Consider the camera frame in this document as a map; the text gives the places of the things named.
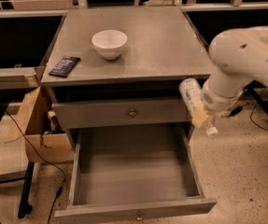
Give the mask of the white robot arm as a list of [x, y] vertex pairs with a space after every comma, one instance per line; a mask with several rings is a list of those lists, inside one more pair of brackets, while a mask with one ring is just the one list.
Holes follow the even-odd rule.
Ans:
[[214, 67], [192, 113], [197, 128], [231, 108], [252, 81], [268, 87], [268, 26], [224, 31], [213, 38], [208, 54]]

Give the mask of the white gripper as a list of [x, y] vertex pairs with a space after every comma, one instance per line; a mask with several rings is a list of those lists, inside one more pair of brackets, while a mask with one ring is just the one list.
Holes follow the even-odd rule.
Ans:
[[[238, 101], [243, 91], [238, 90], [233, 97], [219, 95], [209, 88], [207, 80], [201, 89], [201, 99], [206, 109], [211, 112], [222, 112], [230, 109]], [[200, 107], [196, 107], [192, 114], [192, 124], [196, 128], [203, 128], [209, 120], [209, 113]]]

